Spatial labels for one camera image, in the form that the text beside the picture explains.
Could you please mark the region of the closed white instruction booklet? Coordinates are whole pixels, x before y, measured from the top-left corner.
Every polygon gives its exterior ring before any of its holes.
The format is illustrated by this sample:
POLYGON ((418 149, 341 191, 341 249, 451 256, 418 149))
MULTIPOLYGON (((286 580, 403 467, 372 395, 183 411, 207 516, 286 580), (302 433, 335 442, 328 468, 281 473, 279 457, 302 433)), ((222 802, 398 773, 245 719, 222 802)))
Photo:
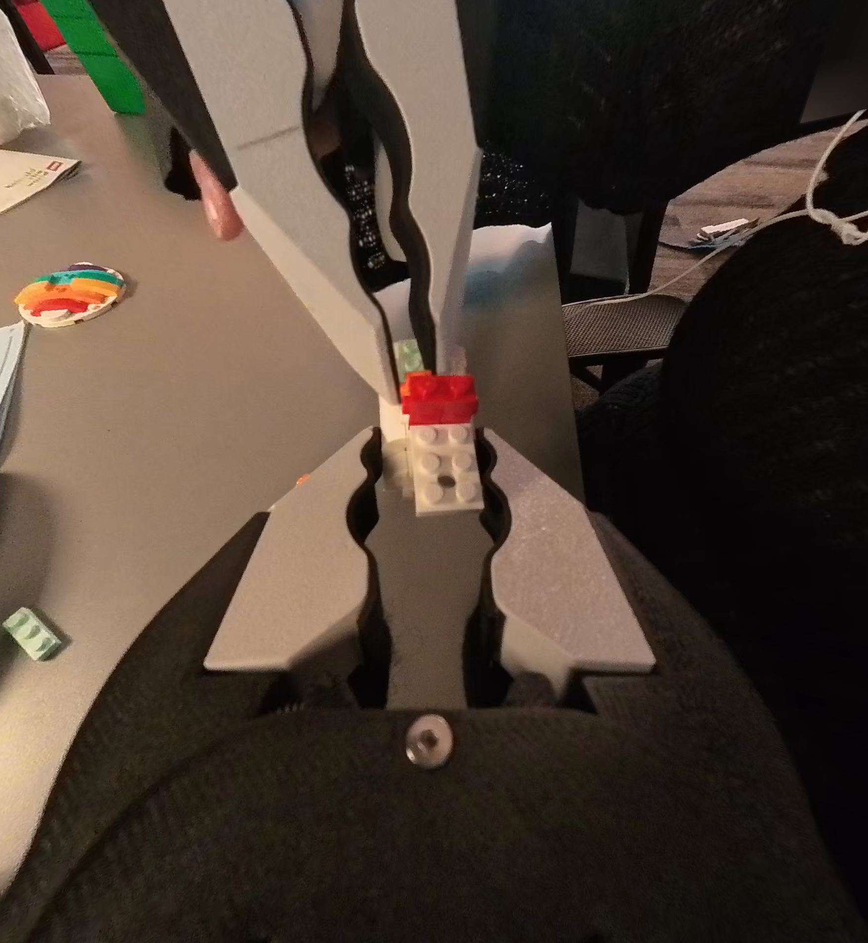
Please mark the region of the closed white instruction booklet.
POLYGON ((0 149, 0 215, 80 169, 77 159, 0 149))

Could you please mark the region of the black mesh office chair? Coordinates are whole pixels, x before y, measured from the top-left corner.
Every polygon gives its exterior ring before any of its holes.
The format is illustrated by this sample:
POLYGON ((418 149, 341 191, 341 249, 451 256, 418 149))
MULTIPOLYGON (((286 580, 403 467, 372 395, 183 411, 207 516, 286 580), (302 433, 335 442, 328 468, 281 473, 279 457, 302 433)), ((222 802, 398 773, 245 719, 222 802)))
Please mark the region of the black mesh office chair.
POLYGON ((634 215, 797 138, 834 2, 500 1, 475 227, 634 215))

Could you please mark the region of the rainbow lego disc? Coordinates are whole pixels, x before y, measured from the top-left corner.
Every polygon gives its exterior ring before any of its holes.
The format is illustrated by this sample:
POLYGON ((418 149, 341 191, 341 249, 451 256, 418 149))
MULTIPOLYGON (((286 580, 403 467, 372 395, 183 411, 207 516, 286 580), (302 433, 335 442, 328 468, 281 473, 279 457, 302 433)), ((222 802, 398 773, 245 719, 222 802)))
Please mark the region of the rainbow lego disc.
POLYGON ((122 300, 127 287, 117 270, 77 262, 36 278, 14 297, 13 304, 27 324, 62 328, 98 318, 122 300))

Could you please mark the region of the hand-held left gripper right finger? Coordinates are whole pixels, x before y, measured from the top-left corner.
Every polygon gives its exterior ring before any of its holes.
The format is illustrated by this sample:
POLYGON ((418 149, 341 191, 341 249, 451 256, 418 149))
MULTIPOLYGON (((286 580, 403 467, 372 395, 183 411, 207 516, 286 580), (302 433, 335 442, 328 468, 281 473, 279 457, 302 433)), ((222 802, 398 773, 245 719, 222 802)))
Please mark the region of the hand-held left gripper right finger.
POLYGON ((576 676, 649 674, 655 656, 585 506, 494 431, 484 439, 501 500, 488 583, 502 669, 545 677, 558 700, 576 676))

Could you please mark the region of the light green lego plate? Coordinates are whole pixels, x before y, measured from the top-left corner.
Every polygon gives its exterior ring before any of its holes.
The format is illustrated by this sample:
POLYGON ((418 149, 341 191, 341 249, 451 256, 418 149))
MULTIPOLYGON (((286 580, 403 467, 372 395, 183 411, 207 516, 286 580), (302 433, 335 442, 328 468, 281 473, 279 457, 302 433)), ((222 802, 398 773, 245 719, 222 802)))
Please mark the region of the light green lego plate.
POLYGON ((63 647, 62 638, 31 608, 20 607, 2 622, 3 630, 34 662, 55 657, 63 647))

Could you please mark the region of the red plastic crate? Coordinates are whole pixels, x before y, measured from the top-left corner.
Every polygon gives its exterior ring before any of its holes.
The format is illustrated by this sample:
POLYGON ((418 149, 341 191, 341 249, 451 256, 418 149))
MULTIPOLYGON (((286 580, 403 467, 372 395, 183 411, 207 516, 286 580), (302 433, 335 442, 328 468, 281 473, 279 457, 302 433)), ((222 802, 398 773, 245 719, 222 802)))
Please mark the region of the red plastic crate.
POLYGON ((47 53, 65 45, 54 19, 50 17, 42 2, 15 1, 14 4, 42 52, 47 53))

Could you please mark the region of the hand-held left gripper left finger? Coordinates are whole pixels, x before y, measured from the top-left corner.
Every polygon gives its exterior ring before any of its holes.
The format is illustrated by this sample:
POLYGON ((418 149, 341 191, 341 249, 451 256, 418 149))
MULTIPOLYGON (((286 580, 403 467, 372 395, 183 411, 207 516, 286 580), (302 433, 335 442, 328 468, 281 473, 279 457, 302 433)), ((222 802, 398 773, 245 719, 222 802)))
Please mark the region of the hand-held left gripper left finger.
POLYGON ((379 522, 377 427, 358 432, 271 507, 204 668, 276 672, 301 690, 323 675, 386 706, 391 631, 366 546, 379 522))

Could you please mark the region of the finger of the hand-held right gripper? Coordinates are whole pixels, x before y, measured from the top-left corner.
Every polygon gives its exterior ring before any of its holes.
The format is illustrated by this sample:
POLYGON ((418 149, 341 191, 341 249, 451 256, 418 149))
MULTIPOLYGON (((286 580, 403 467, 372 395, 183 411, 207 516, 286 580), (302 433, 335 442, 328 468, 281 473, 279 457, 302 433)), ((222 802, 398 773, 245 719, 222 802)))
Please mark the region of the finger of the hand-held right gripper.
POLYGON ((237 179, 245 227, 352 369, 399 401, 389 325, 353 261, 346 210, 306 129, 311 61, 291 2, 165 2, 237 179))
POLYGON ((380 148, 378 218, 408 269, 423 367, 449 371, 482 162, 456 3, 345 2, 344 67, 380 148))

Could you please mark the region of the person's right hand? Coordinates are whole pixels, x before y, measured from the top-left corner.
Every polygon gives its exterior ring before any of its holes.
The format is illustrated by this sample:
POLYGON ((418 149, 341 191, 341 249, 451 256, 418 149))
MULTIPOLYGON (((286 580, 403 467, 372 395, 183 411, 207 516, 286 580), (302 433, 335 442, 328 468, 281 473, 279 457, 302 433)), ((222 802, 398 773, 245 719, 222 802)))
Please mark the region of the person's right hand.
POLYGON ((190 152, 190 164, 204 215, 213 234, 223 242, 235 240, 243 231, 243 221, 231 193, 196 151, 190 152))

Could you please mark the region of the white lego animal model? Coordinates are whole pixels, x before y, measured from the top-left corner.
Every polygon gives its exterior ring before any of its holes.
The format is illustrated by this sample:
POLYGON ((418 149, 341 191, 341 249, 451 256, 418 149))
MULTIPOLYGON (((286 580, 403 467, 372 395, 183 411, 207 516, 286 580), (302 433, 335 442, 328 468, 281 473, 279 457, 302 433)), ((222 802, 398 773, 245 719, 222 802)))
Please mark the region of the white lego animal model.
POLYGON ((484 508, 476 456, 479 400, 467 373, 435 374, 423 368, 414 339, 394 343, 398 392, 416 372, 411 398, 379 403, 383 482, 414 501, 419 517, 484 508))

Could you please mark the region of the stacked empty green bins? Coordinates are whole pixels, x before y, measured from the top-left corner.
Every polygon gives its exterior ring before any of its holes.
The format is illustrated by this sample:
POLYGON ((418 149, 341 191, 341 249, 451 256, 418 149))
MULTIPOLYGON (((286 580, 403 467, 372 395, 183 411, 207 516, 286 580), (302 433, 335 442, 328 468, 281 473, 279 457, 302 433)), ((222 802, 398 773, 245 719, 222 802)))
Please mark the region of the stacked empty green bins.
POLYGON ((120 58, 87 1, 42 1, 62 43, 77 57, 86 74, 114 113, 144 115, 140 84, 120 58))

